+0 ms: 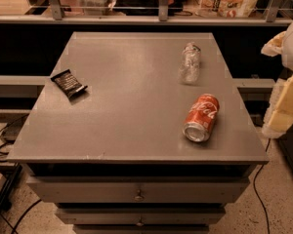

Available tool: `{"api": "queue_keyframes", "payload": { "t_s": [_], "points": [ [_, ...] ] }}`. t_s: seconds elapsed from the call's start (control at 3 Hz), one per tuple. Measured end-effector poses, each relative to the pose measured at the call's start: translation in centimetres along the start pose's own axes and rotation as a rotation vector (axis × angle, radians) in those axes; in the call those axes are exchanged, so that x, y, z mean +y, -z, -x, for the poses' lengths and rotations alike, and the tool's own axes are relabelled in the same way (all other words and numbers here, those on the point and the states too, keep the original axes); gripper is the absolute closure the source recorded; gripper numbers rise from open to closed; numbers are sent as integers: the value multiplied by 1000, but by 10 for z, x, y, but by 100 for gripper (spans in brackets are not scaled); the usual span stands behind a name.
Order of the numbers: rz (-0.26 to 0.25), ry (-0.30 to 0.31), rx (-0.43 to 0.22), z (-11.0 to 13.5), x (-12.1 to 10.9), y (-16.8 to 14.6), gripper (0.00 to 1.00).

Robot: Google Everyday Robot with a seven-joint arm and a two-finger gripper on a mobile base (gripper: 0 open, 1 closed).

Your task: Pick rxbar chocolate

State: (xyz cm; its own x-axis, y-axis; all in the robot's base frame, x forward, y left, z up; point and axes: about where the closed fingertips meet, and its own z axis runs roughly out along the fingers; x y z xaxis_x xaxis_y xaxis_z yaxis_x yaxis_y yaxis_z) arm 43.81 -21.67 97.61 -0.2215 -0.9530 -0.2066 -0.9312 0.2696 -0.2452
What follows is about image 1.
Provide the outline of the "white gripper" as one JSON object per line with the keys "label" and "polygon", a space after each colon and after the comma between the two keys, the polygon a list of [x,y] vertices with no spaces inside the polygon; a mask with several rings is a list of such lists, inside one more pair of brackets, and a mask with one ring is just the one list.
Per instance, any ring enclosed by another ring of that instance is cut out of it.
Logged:
{"label": "white gripper", "polygon": [[[276,34],[266,43],[261,53],[268,57],[281,55],[282,64],[293,71],[293,21],[285,31]],[[268,138],[279,138],[293,125],[293,75],[287,80],[278,79],[272,88],[270,106],[262,133]]]}

